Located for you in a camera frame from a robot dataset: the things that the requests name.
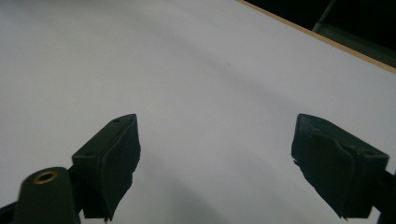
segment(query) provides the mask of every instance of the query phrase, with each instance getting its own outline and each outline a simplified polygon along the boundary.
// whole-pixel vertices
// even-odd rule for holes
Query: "wooden edge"
[[[297,30],[299,30],[299,31],[301,31],[301,32],[303,32],[303,33],[308,34],[308,35],[311,35],[311,36],[313,36],[314,38],[319,39],[319,40],[321,40],[321,41],[323,41],[323,42],[325,42],[325,43],[327,43],[327,44],[330,44],[330,45],[332,45],[332,46],[334,46],[334,47],[336,47],[336,48],[338,48],[338,49],[340,49],[340,50],[343,50],[343,51],[345,51],[345,52],[347,52],[347,53],[350,53],[350,54],[352,54],[352,55],[354,55],[354,56],[356,56],[356,57],[358,57],[358,58],[360,58],[360,59],[362,59],[362,60],[364,60],[364,61],[366,61],[366,62],[368,62],[368,63],[372,63],[372,64],[375,65],[375,66],[378,66],[378,67],[383,68],[383,69],[385,69],[385,70],[387,70],[387,71],[390,71],[390,72],[393,73],[393,74],[396,74],[396,68],[394,68],[394,67],[392,67],[392,66],[389,66],[389,65],[387,65],[387,64],[385,64],[385,63],[381,63],[380,61],[377,61],[377,60],[375,60],[375,59],[373,59],[373,58],[370,58],[370,57],[367,56],[367,55],[364,55],[364,54],[362,54],[362,53],[359,53],[359,52],[357,52],[357,51],[354,50],[354,49],[350,49],[350,48],[348,48],[348,47],[346,47],[346,46],[344,46],[344,45],[341,45],[341,44],[339,44],[339,43],[337,43],[337,42],[335,42],[335,41],[333,41],[333,40],[330,40],[329,38],[326,38],[326,37],[324,37],[323,35],[319,35],[319,34],[317,34],[317,33],[314,33],[314,32],[312,32],[312,31],[310,31],[310,30],[307,30],[307,29],[305,29],[305,28],[302,27],[302,26],[299,26],[299,25],[297,25],[297,24],[295,24],[295,23],[293,23],[293,22],[291,22],[291,21],[285,20],[285,19],[283,19],[283,18],[277,16],[277,15],[274,14],[274,13],[271,13],[271,12],[269,12],[269,11],[267,11],[267,10],[264,10],[264,9],[260,8],[260,7],[256,7],[256,6],[254,6],[253,4],[250,4],[249,2],[246,2],[246,1],[244,1],[244,0],[236,0],[236,1],[239,2],[239,3],[241,3],[241,4],[243,4],[243,5],[245,5],[245,6],[254,8],[254,9],[256,9],[256,10],[262,12],[263,14],[265,14],[265,15],[267,15],[267,16],[270,16],[270,17],[272,17],[272,18],[274,18],[274,19],[276,19],[277,21],[281,21],[281,22],[283,22],[283,23],[286,23],[287,25],[293,27],[294,29],[297,29]]]

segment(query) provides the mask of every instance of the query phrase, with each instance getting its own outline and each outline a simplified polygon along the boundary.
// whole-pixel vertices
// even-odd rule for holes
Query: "clamp jaw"
[[[396,177],[389,156],[326,119],[300,114],[291,156],[305,179],[343,218],[381,212],[378,223],[396,223]]]
[[[18,201],[0,209],[0,224],[77,224],[81,210],[85,218],[111,220],[139,159],[136,115],[113,119],[72,156],[70,169],[29,175]]]

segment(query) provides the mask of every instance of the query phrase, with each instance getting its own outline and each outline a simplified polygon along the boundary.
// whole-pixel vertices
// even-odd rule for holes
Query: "black plastic part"
[[[67,170],[52,167],[28,176],[21,185],[12,223],[79,223]]]
[[[15,206],[17,206],[17,203],[11,203],[0,208],[0,224],[8,224],[12,222]]]
[[[374,206],[381,212],[378,224],[396,223],[396,176],[385,172],[374,192]]]
[[[77,195],[84,195],[85,217],[111,220],[140,159],[136,115],[110,121],[72,159],[72,178],[83,183]]]
[[[325,119],[300,114],[291,156],[339,217],[368,217],[389,156]]]

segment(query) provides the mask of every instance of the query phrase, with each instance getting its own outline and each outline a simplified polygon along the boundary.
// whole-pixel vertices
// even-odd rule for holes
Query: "white surface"
[[[299,113],[396,169],[396,76],[231,0],[3,0],[0,73],[0,206],[129,113],[142,158],[113,223],[347,223],[292,162]]]

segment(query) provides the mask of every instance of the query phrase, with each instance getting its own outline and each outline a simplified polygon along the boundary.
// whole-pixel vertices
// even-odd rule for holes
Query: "brass ring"
[[[47,172],[44,172],[44,173],[41,173],[41,174],[35,176],[33,183],[34,184],[45,184],[45,183],[52,181],[57,176],[58,176],[58,172],[47,171]]]

